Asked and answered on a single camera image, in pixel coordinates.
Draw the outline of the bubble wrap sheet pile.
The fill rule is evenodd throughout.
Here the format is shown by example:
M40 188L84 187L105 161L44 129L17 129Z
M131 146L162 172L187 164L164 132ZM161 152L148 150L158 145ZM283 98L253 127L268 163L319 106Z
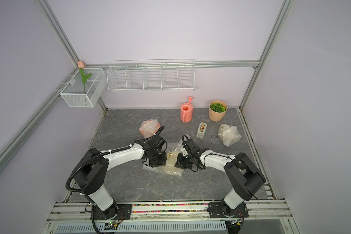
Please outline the bubble wrap sheet pile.
M164 174L164 175L174 175L181 177L183 175L184 169L177 168L175 164L177 163L178 154L181 153L182 141L168 143L168 147L165 150L166 153L166 164L159 167L149 167L143 165L142 169L145 171Z

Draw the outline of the cream beige plate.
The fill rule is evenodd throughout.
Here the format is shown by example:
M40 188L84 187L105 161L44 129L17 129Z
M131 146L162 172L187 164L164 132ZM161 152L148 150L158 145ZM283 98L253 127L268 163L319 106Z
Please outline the cream beige plate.
M179 175L181 176L182 170L175 167L177 163L178 152L172 151L167 154L167 161L164 167L164 171L170 175Z

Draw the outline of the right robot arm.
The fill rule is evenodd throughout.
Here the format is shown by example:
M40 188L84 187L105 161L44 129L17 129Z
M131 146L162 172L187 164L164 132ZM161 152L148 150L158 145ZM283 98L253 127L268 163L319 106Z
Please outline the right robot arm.
M182 150L177 156L175 167L193 172L211 167L225 172L232 190L221 200L217 212L228 217L239 212L238 207L254 198L266 182L263 173L245 153L234 156L201 149L187 135L182 136Z

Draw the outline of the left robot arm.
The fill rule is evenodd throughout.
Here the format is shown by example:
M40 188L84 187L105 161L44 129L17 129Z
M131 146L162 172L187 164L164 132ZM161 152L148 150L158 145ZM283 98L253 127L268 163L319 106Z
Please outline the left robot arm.
M144 160L149 167L166 164L168 143L159 135L136 140L133 144L114 150L88 150L68 177L65 188L81 193L105 212L114 207L115 200L105 188L104 181L109 170L130 161Z

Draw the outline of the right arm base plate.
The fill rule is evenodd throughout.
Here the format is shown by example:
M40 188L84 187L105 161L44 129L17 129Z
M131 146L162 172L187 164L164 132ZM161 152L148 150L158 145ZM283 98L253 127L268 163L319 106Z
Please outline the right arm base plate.
M234 209L223 202L210 202L207 211L210 218L246 218L249 216L244 202Z

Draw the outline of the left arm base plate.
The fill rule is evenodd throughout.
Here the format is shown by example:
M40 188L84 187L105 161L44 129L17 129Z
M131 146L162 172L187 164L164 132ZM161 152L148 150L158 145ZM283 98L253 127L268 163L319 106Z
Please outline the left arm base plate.
M128 220L132 213L133 205L129 203L113 204L106 211L102 211L98 206L94 206L92 214L94 220Z

